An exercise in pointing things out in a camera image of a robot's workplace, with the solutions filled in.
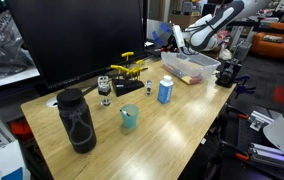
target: plastic storage container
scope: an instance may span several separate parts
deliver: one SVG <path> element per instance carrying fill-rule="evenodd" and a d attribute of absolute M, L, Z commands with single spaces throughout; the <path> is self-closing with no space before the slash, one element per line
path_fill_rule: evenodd
<path fill-rule="evenodd" d="M 162 52 L 163 66 L 187 84 L 196 84 L 209 78 L 221 63 L 201 53 L 185 55 Z"/>

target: cardboard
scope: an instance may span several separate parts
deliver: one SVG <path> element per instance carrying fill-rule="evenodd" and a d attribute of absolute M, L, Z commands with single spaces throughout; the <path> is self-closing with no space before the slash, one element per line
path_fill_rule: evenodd
<path fill-rule="evenodd" d="M 194 24 L 201 16 L 187 16 L 180 14 L 170 14 L 170 19 L 173 24 L 180 25 L 181 29 L 187 28 L 189 25 Z"/>

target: blue object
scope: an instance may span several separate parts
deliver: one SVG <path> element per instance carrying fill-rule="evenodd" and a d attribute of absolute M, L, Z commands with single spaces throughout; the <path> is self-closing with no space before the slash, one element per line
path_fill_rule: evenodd
<path fill-rule="evenodd" d="M 253 94 L 256 87 L 248 88 L 245 83 L 250 79 L 250 75 L 246 74 L 244 76 L 237 77 L 235 81 L 237 82 L 235 92 L 237 93 L 235 99 L 239 96 L 239 94 Z"/>
<path fill-rule="evenodd" d="M 171 77 L 169 77 L 169 79 L 170 80 L 164 79 L 160 81 L 158 101 L 160 101 L 162 104 L 166 104 L 170 102 L 170 99 L 171 99 L 173 82 L 171 81 Z"/>
<path fill-rule="evenodd" d="M 162 29 L 163 31 L 169 33 L 169 34 L 172 34 L 172 33 L 173 33 L 173 31 L 172 31 L 170 28 L 168 28 L 168 26 L 167 26 L 166 24 L 164 24 L 164 23 L 161 24 L 161 29 Z"/>
<path fill-rule="evenodd" d="M 11 172 L 10 174 L 3 176 L 2 180 L 23 180 L 23 170 L 22 167 Z"/>
<path fill-rule="evenodd" d="M 161 46 L 164 45 L 163 41 L 161 41 L 161 39 L 158 37 L 158 35 L 156 34 L 155 31 L 152 32 L 152 35 L 153 35 L 154 41 L 155 41 L 157 44 L 159 44 L 159 45 L 161 45 Z"/>

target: orange couch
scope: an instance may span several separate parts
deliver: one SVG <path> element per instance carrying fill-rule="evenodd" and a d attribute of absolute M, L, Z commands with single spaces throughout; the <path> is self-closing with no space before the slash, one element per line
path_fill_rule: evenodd
<path fill-rule="evenodd" d="M 271 28 L 284 30 L 284 23 L 271 23 Z M 283 38 L 282 43 L 264 41 L 265 35 L 281 36 Z M 276 59 L 284 60 L 284 34 L 274 34 L 260 32 L 253 36 L 252 46 L 250 52 L 257 55 L 263 55 L 268 57 L 274 57 Z"/>

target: wooden table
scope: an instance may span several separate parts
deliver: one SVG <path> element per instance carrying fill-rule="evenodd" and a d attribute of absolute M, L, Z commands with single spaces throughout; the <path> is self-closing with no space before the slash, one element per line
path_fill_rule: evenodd
<path fill-rule="evenodd" d="M 168 104 L 157 101 L 159 81 L 170 74 L 161 61 L 148 60 L 141 80 L 154 84 L 152 95 L 141 88 L 100 105 L 97 90 L 85 96 L 90 107 L 97 144 L 86 154 L 76 153 L 57 108 L 46 106 L 58 92 L 22 105 L 54 179 L 177 179 L 234 89 L 215 85 L 215 76 L 187 85 L 175 76 Z M 125 129 L 119 109 L 136 104 L 137 127 Z"/>

